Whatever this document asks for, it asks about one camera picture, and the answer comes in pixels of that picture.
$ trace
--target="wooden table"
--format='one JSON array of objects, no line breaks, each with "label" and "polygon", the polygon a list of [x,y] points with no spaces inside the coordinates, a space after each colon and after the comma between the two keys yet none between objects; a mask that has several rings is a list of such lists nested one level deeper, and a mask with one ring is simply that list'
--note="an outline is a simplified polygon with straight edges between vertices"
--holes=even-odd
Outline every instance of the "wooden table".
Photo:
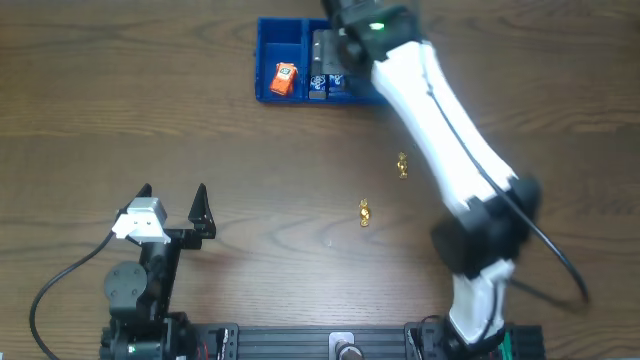
[{"label": "wooden table", "polygon": [[[640,4],[429,0],[424,23],[480,131],[544,187],[539,224],[584,274],[586,315],[516,289],[506,318],[542,324],[551,358],[640,353]],[[90,252],[145,183],[186,226],[200,182],[219,236],[182,256],[173,310],[241,325],[403,324],[444,314],[450,274],[429,229],[445,213],[393,112],[265,106],[256,19],[322,17],[320,1],[0,2],[0,352],[42,359],[38,289]],[[396,159],[409,155],[409,179]],[[371,226],[358,204],[368,198]],[[39,330],[95,359],[112,241],[56,285]],[[515,275],[578,292],[536,239]]]}]

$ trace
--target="green led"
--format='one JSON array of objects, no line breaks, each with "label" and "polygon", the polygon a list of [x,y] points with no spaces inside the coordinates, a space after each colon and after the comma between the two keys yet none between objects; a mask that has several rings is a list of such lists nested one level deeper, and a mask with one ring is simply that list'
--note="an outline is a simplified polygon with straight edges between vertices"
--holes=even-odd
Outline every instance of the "green led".
[{"label": "green led", "polygon": [[371,30],[383,30],[384,29],[384,24],[383,23],[371,23],[371,24],[369,24],[369,27],[371,28]]}]

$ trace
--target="brown tabletop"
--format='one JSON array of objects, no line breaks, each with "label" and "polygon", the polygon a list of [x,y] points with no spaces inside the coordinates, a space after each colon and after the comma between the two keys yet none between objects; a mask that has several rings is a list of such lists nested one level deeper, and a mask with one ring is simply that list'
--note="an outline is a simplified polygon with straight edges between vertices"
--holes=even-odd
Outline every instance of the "brown tabletop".
[{"label": "brown tabletop", "polygon": [[[570,314],[509,289],[506,319],[542,324],[551,358],[640,354],[640,3],[429,0],[423,12],[460,101],[517,173],[539,179],[538,223],[592,292],[588,313]],[[446,210],[400,120],[256,102],[260,16],[323,12],[319,0],[0,2],[5,358],[44,358],[27,323],[34,295],[145,182],[176,226],[208,186],[218,238],[183,253],[172,301],[195,322],[404,324],[448,311],[451,277],[429,237]],[[104,276],[137,257],[112,241],[45,296],[37,323],[58,356],[97,358]],[[579,299],[536,239],[515,277]]]}]

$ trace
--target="blue tray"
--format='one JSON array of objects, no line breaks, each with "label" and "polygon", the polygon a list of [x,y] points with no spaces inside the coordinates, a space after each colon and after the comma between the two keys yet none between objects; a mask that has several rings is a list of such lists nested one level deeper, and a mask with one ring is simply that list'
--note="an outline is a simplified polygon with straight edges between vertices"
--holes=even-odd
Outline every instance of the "blue tray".
[{"label": "blue tray", "polygon": [[[265,103],[287,104],[384,104],[386,101],[373,89],[365,96],[349,93],[327,99],[309,99],[311,69],[311,39],[315,30],[329,29],[324,19],[259,18],[256,46],[256,99]],[[292,63],[298,68],[293,94],[281,96],[269,90],[276,65]]]}]

